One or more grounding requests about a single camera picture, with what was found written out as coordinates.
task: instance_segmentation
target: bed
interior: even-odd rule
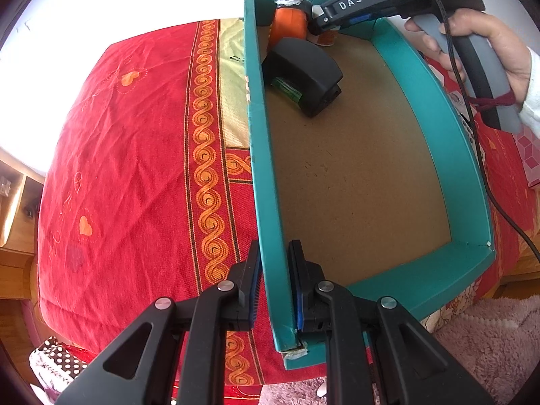
[[[51,329],[90,354],[156,298],[187,299],[221,280],[257,238],[242,29],[240,19],[209,20],[113,44],[67,115],[39,216],[39,307]],[[429,64],[449,93],[457,90]],[[493,193],[535,235],[538,194],[514,138],[476,121]],[[492,219],[495,263],[426,319],[429,329],[517,262],[517,235],[493,210]],[[284,370],[265,300],[262,291],[253,332],[227,336],[226,383],[323,374],[323,366]]]

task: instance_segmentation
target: orange heart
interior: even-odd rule
[[[79,233],[85,236],[92,235],[92,226],[88,223],[86,216],[81,216],[79,220]]]
[[[139,76],[139,72],[129,72],[128,74],[124,74],[122,76],[121,83],[124,87],[127,87],[128,85],[131,85],[131,82],[133,82]]]

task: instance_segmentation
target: orange figurine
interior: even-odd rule
[[[267,51],[283,37],[306,39],[312,5],[307,0],[275,0],[277,8],[270,26]]]

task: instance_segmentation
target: beige stripe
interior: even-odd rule
[[[219,103],[225,146],[249,148],[246,80],[244,73],[244,22],[220,20]]]

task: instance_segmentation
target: hand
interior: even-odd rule
[[[531,78],[531,54],[519,36],[512,32],[500,19],[472,9],[456,10],[454,15],[448,19],[448,22],[452,36],[465,36],[476,33],[485,36],[489,40],[491,47],[497,53],[506,70],[508,82],[510,82],[510,87],[514,91],[517,102],[519,104],[525,102]],[[405,29],[411,32],[422,31],[412,19],[407,20]],[[444,25],[441,24],[439,30],[444,33]],[[450,58],[441,51],[437,41],[428,35],[424,35],[422,40],[428,49],[438,53],[438,61],[445,69],[450,71],[450,77],[456,80],[452,72]],[[461,79],[465,80],[466,75],[463,65],[459,60],[456,63]]]

